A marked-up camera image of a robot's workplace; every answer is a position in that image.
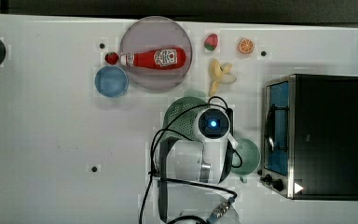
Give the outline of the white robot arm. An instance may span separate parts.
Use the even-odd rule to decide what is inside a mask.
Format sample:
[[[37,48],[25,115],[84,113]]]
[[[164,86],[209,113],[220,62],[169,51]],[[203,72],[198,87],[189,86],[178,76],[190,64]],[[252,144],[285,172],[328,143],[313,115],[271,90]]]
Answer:
[[[210,106],[190,120],[193,136],[169,137],[158,151],[160,219],[168,220],[169,182],[214,189],[226,179],[238,146],[232,135],[232,110]]]

